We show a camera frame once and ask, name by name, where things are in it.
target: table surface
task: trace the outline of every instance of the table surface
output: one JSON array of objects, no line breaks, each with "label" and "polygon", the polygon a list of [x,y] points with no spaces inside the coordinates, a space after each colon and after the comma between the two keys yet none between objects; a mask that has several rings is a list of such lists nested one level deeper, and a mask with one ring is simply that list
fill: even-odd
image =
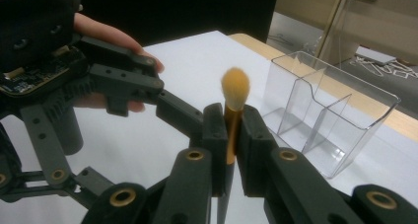
[{"label": "table surface", "polygon": [[[270,59],[280,56],[276,49],[251,37],[227,37],[218,32],[152,45],[146,50],[166,65],[161,74],[165,89],[200,111],[213,103],[223,103],[220,81],[232,66],[248,74],[251,91],[247,103],[259,109]],[[144,112],[119,117],[105,110],[75,109],[84,147],[67,157],[73,173],[90,166],[116,184],[132,182],[143,187],[168,176],[176,154],[187,147],[188,138],[158,119],[155,111],[154,106],[147,106]],[[23,170],[39,170],[23,123],[12,116],[1,122],[21,157]],[[418,174],[414,172],[418,169],[418,143],[413,136],[398,131],[400,128],[387,121],[356,160],[329,183],[349,194],[355,186],[377,184],[418,206]],[[212,200],[211,220],[215,223],[216,198]],[[244,196],[236,168],[227,223],[268,223],[262,204],[261,198]],[[80,223],[86,211],[72,198],[57,195],[15,203],[1,201],[0,223],[73,224]]]}]

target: human hand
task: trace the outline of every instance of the human hand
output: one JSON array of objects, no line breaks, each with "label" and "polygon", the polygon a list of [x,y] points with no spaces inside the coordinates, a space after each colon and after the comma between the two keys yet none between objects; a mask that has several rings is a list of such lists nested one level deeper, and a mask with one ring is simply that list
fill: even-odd
[{"label": "human hand", "polygon": [[[76,13],[74,17],[74,31],[88,37],[93,37],[132,50],[139,55],[145,55],[155,58],[146,52],[142,46],[132,37],[114,27],[99,23],[82,14]],[[164,70],[163,63],[157,61],[157,72]],[[104,108],[106,105],[105,96],[101,94],[92,94],[81,98],[76,103],[78,107],[84,108]],[[128,102],[128,109],[132,112],[141,112],[145,109],[144,104],[140,102]]]}]

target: yellow brush bristles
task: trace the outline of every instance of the yellow brush bristles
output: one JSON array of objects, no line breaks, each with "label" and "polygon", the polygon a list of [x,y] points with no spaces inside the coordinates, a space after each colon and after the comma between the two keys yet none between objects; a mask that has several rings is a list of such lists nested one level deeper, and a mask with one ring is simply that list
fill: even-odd
[{"label": "yellow brush bristles", "polygon": [[233,111],[243,109],[249,94],[249,79],[238,67],[228,70],[222,78],[226,106]]}]

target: acrylic container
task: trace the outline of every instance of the acrylic container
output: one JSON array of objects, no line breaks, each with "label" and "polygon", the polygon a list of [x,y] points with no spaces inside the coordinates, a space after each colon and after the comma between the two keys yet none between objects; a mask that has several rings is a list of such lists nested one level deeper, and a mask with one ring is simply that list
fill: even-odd
[{"label": "acrylic container", "polygon": [[303,52],[272,60],[261,115],[327,178],[346,168],[400,99]]}]

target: acrylic divider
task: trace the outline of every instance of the acrylic divider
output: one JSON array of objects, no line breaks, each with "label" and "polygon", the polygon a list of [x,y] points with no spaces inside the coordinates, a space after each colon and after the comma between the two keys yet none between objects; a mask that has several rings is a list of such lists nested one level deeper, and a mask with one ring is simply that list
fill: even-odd
[{"label": "acrylic divider", "polygon": [[274,134],[332,178],[354,160],[400,99],[302,52],[283,57],[272,62],[261,114]]}]

